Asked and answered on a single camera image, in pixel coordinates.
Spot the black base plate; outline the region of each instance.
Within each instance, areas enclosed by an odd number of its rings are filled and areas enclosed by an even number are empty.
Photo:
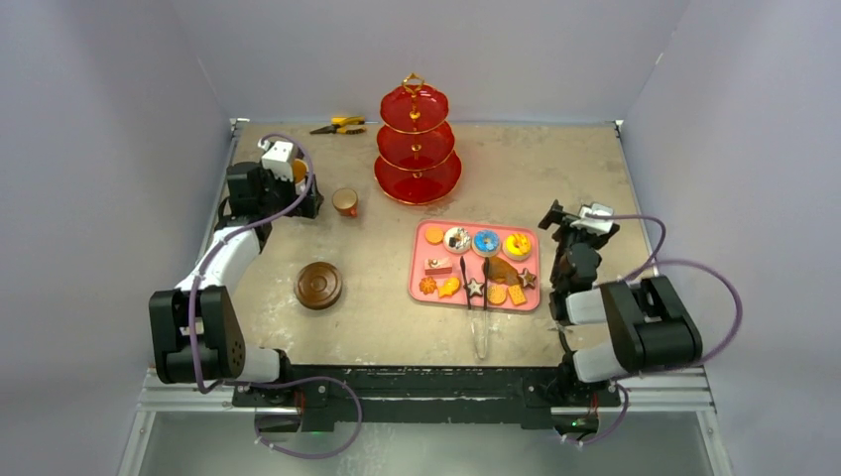
[[[552,407],[588,407],[592,394],[558,387],[555,367],[405,367],[294,365],[295,379],[325,376],[347,383],[362,400],[363,420],[401,423],[518,423],[553,428]],[[303,431],[332,431],[356,421],[356,407],[338,385],[314,382],[303,392]],[[615,393],[594,389],[601,407],[618,407]],[[235,392],[234,407],[292,407],[293,391]]]

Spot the yellow pliers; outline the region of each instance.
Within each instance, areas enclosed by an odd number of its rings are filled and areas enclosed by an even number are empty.
[[[309,131],[309,134],[362,134],[367,129],[365,127],[357,127],[354,129],[348,129],[347,126],[359,126],[365,124],[365,117],[363,116],[352,116],[352,117],[333,117],[330,119],[331,124],[329,126],[324,126],[320,129],[315,129],[314,131]]]

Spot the white wall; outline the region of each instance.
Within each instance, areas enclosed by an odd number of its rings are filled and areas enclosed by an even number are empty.
[[[379,120],[411,71],[450,119],[624,117],[688,0],[173,0],[229,116]]]
[[[664,255],[719,268],[745,300],[707,366],[739,475],[841,466],[839,20],[836,0],[693,1],[624,124],[642,209],[671,225]],[[710,347],[726,292],[668,273]]]
[[[114,474],[227,124],[165,0],[0,2],[2,474]]]

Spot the table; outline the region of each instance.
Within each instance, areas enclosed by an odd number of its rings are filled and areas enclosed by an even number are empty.
[[[310,136],[318,125],[248,124],[234,162],[259,161],[265,134],[294,137],[311,153],[325,204],[315,220],[283,218],[240,281],[233,304],[249,343],[281,348],[298,364],[553,366],[563,350],[548,310],[548,282],[556,244],[537,229],[552,201],[570,211],[597,201],[616,213],[638,212],[612,125],[588,127],[454,124],[464,172],[445,199],[412,207],[387,197],[373,178],[379,126],[357,136]],[[359,194],[359,217],[339,216],[333,192]],[[494,311],[490,348],[476,358],[466,311],[424,304],[408,293],[409,265],[419,222],[451,219],[536,230],[541,241],[541,305],[531,313]],[[649,253],[638,221],[600,252],[600,280],[615,279]],[[344,278],[341,299],[326,310],[301,306],[293,292],[298,271],[326,261]],[[573,349],[596,345],[603,324],[576,326]]]

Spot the pastry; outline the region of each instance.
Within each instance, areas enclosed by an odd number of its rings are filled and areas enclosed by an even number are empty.
[[[438,297],[447,298],[455,294],[461,288],[461,282],[456,277],[447,278],[447,281],[438,288]]]
[[[435,283],[434,278],[430,278],[427,276],[420,280],[420,292],[424,293],[425,295],[431,295],[438,289],[438,285]]]
[[[452,273],[452,262],[449,258],[423,260],[423,271],[428,275],[448,275]]]
[[[426,238],[426,241],[430,245],[437,245],[444,241],[444,232],[437,226],[430,226],[426,228],[426,231],[423,233],[423,237]]]
[[[482,230],[473,236],[473,251],[477,255],[489,258],[499,252],[499,235],[491,230]]]
[[[485,285],[476,281],[476,278],[471,278],[470,283],[464,285],[464,288],[467,290],[468,298],[483,296],[485,294]]]
[[[524,261],[532,254],[532,242],[523,233],[514,233],[505,239],[505,256],[514,261]]]
[[[460,226],[448,229],[444,233],[444,247],[456,255],[466,253],[470,249],[470,233]]]
[[[503,260],[498,256],[489,258],[490,270],[488,271],[488,279],[494,283],[513,286],[520,283],[517,270],[511,266],[511,263]]]
[[[488,289],[488,302],[493,305],[500,305],[505,302],[507,295],[505,294],[505,287],[500,285],[491,285]]]
[[[533,273],[530,273],[529,270],[523,268],[523,272],[517,275],[517,278],[520,280],[520,286],[523,287],[524,290],[526,289],[534,289],[535,288],[535,280],[538,278]]]
[[[508,286],[508,294],[511,296],[511,303],[513,305],[526,303],[526,295],[523,294],[523,288],[520,285]]]

